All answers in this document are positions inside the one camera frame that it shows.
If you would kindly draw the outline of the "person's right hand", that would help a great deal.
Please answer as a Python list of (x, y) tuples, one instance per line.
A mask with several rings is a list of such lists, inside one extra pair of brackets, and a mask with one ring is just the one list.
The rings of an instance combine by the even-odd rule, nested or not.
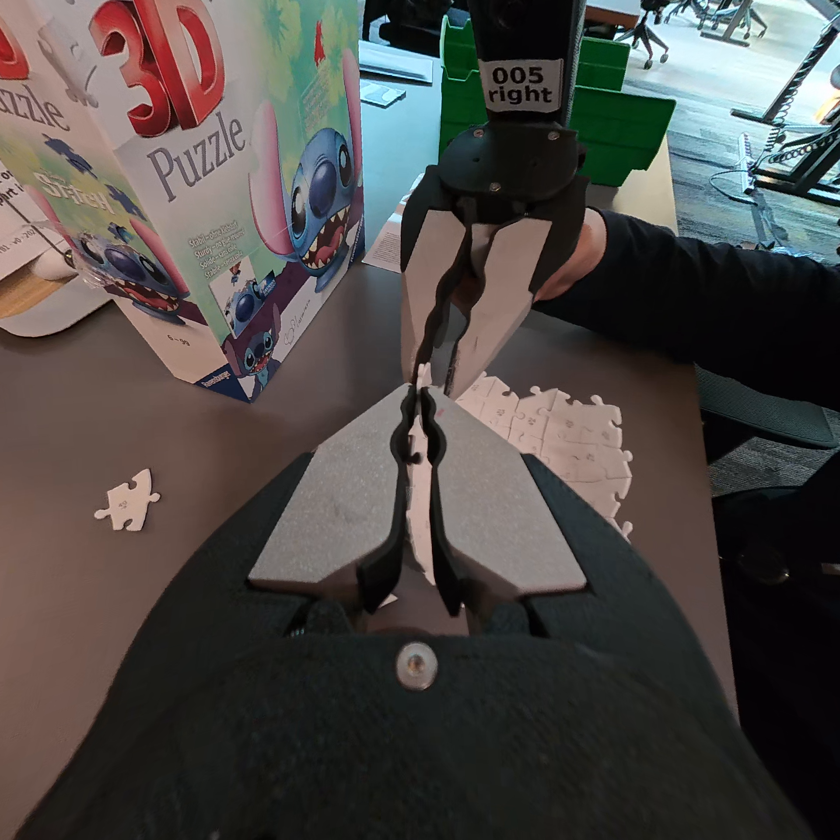
[(590, 274), (604, 257), (606, 241), (607, 231), (603, 216), (597, 209), (587, 207), (572, 256), (545, 281), (535, 293), (533, 302), (560, 297), (578, 280)]

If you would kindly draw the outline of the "curved white puzzle piece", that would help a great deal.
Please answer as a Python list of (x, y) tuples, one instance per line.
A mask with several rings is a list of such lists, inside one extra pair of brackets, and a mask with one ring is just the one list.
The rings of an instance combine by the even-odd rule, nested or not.
[(435, 586), (431, 533), (432, 465), (427, 456), (427, 435), (424, 432), (419, 406), (408, 433), (406, 525), (413, 559), (426, 581)]

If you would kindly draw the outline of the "small white rounded object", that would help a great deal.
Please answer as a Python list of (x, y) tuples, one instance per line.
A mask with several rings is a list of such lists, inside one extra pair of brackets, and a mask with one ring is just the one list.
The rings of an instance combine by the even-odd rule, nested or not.
[(44, 252), (33, 260), (29, 266), (32, 274), (39, 279), (50, 282), (67, 282), (77, 276), (77, 270), (72, 260), (54, 250)]

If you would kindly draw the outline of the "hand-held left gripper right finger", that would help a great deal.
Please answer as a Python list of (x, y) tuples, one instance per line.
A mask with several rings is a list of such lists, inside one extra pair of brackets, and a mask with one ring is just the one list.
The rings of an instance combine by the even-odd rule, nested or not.
[(451, 616), (578, 592), (586, 579), (522, 454), (437, 387), (418, 396), (434, 578)]

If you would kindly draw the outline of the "wooden board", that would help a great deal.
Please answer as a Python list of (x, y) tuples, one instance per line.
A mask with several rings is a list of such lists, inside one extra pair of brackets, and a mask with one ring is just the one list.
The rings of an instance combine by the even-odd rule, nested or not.
[(1, 281), (1, 318), (37, 307), (69, 282), (70, 278), (46, 280), (22, 267)]

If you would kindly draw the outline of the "assembled white puzzle section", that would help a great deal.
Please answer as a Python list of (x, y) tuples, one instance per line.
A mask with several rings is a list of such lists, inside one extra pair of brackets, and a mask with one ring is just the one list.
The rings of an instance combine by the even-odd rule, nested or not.
[(457, 404), (522, 454), (534, 455), (629, 539), (633, 524), (616, 520), (632, 484), (633, 460), (623, 449), (618, 406), (605, 404), (598, 395), (582, 403), (557, 388), (537, 386), (519, 397), (486, 373)]

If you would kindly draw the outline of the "folded printed leaflet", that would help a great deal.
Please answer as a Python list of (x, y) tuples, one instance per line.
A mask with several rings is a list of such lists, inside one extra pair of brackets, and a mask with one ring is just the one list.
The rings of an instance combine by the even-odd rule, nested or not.
[(419, 173), (407, 193), (401, 198), (399, 204), (397, 204), (394, 213), (386, 220), (373, 246), (367, 249), (363, 257), (364, 264), (396, 274), (402, 272), (401, 229), (403, 212), (407, 200), (422, 181), (424, 174), (424, 172)]

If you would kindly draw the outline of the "person's dark trousers lap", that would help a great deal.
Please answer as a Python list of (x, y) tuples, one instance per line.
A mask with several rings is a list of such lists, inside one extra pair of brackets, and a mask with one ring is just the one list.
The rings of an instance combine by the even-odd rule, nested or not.
[(839, 838), (839, 485), (712, 502), (743, 731), (818, 838)]

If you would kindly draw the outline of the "printed cardboard puzzle box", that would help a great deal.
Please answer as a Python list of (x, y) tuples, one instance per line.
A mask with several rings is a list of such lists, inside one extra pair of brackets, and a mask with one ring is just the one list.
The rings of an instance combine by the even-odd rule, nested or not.
[(251, 403), (364, 249), (356, 2), (2, 2), (2, 163), (178, 379)]

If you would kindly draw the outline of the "green plastic bin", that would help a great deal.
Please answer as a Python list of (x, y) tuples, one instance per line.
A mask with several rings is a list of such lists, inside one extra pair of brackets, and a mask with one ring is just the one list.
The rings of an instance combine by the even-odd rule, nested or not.
[[(646, 170), (658, 152), (676, 102), (622, 92), (623, 70), (578, 69), (570, 127), (586, 148), (582, 172), (601, 186), (622, 186), (632, 170)], [(451, 78), (442, 69), (438, 153), (471, 125), (487, 120), (479, 72)]]
[[(584, 36), (576, 86), (622, 91), (630, 49), (625, 43)], [(446, 17), (442, 24), (439, 52), (441, 66), (450, 79), (468, 81), (477, 73), (476, 44), (470, 22), (464, 27), (456, 27)]]

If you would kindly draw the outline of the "black desk frame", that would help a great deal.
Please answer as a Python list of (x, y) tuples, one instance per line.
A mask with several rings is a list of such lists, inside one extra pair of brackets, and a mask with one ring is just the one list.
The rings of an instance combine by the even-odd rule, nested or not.
[(758, 187), (838, 206), (838, 174), (828, 173), (839, 159), (838, 98), (829, 99), (818, 124), (793, 123), (788, 112), (806, 77), (838, 37), (838, 16), (831, 18), (811, 50), (771, 104), (762, 112), (732, 109), (731, 115), (770, 127), (767, 142), (755, 161)]

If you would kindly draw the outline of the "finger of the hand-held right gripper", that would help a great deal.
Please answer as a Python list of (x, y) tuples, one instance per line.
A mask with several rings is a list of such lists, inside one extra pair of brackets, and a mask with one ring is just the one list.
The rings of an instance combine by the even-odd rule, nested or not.
[(484, 289), (449, 363), (447, 396), (461, 396), (473, 385), (525, 319), (532, 305), (532, 276), (551, 227), (550, 220), (521, 218), (494, 231), (484, 263)]
[(450, 298), (476, 278), (466, 326), (450, 355), (445, 384), (474, 384), (489, 363), (489, 225), (465, 225), (454, 212), (429, 208), (410, 252), (402, 256), (401, 359), (404, 380), (418, 382), (433, 354)]

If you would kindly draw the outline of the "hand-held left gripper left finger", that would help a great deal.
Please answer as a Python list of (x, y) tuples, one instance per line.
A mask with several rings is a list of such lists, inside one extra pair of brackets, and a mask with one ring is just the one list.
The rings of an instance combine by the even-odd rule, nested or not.
[(314, 452), (249, 582), (373, 613), (396, 588), (406, 536), (408, 432), (404, 384)]

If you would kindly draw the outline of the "white paper stack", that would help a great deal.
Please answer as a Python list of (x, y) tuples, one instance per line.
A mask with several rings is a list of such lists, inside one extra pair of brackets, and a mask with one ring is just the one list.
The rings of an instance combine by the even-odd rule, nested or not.
[(358, 41), (358, 47), (362, 73), (426, 86), (434, 83), (433, 59), (430, 56), (388, 45), (379, 45), (363, 39)]

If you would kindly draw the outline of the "white power strip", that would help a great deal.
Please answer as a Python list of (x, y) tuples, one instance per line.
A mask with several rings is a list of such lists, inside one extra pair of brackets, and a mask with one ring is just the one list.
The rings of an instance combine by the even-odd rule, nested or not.
[(763, 250), (778, 249), (784, 243), (786, 233), (779, 234), (773, 213), (768, 207), (758, 187), (757, 178), (753, 172), (755, 160), (749, 136), (741, 133), (738, 137), (738, 173), (740, 176), (742, 194), (750, 206), (752, 222), (757, 238), (756, 248)]

